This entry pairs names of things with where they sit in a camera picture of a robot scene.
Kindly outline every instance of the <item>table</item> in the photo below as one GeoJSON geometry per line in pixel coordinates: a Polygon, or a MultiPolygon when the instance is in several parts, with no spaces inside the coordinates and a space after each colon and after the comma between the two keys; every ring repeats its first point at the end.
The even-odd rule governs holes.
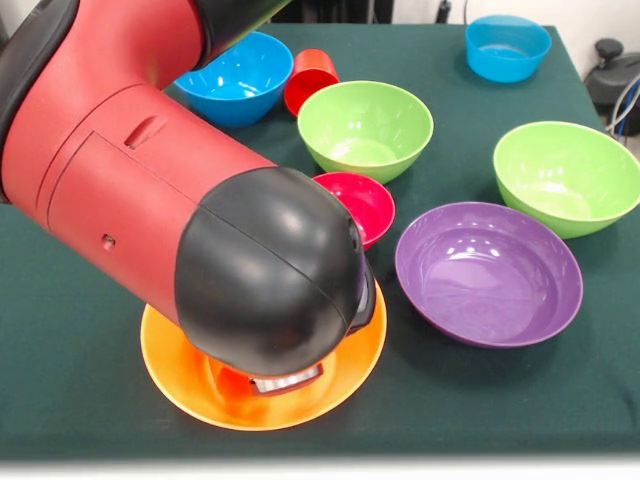
{"type": "MultiPolygon", "coordinates": [[[[394,274],[402,230],[438,205],[501,203],[498,139],[537,120],[601,128],[555,29],[538,74],[510,86],[477,78],[451,25],[266,25],[297,53],[324,48],[343,80],[406,88],[431,109],[435,135],[389,184],[398,215],[369,253],[388,304],[384,352],[345,404],[294,429],[240,433],[202,424],[153,385],[139,347],[142,302],[20,212],[0,209],[0,458],[200,459],[356,454],[638,451],[639,212],[569,241],[585,299],[559,337],[481,350],[431,328],[394,274]]],[[[280,165],[317,167],[284,107],[229,132],[280,165]]]]}

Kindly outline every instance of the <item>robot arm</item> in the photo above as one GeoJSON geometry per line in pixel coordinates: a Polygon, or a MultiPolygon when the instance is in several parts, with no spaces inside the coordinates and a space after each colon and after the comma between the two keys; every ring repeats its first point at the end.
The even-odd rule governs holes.
{"type": "Polygon", "coordinates": [[[1,192],[255,376],[320,362],[374,310],[346,210],[161,89],[287,0],[43,0],[0,56],[1,192]]]}

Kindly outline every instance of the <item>blue bowl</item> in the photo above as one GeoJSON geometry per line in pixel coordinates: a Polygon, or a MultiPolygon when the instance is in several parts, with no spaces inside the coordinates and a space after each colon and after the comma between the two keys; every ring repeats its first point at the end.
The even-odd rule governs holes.
{"type": "Polygon", "coordinates": [[[499,83],[526,80],[551,49],[551,35],[544,28],[510,15],[479,18],[467,27],[466,41],[469,67],[499,83]]]}
{"type": "Polygon", "coordinates": [[[245,127],[264,117],[282,97],[293,55],[280,40],[252,32],[201,70],[175,85],[190,107],[222,127],[245,127]]]}

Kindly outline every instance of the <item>orange plate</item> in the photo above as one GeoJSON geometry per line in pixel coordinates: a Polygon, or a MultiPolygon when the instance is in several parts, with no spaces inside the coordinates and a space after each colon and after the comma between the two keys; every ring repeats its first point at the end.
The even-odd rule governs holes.
{"type": "Polygon", "coordinates": [[[345,338],[322,362],[315,382],[274,397],[251,394],[246,377],[197,350],[176,325],[146,306],[140,342],[151,378],[178,408],[205,423],[232,430],[264,431],[292,427],[327,413],[367,379],[382,352],[387,309],[376,284],[371,323],[345,338]]]}

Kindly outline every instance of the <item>magenta bowl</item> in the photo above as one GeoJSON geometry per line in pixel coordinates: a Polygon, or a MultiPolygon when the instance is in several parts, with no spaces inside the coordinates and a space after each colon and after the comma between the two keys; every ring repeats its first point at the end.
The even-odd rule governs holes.
{"type": "Polygon", "coordinates": [[[575,318],[580,267],[537,220],[501,205],[465,202],[430,210],[396,248],[400,285],[437,329],[468,345],[543,342],[575,318]]]}

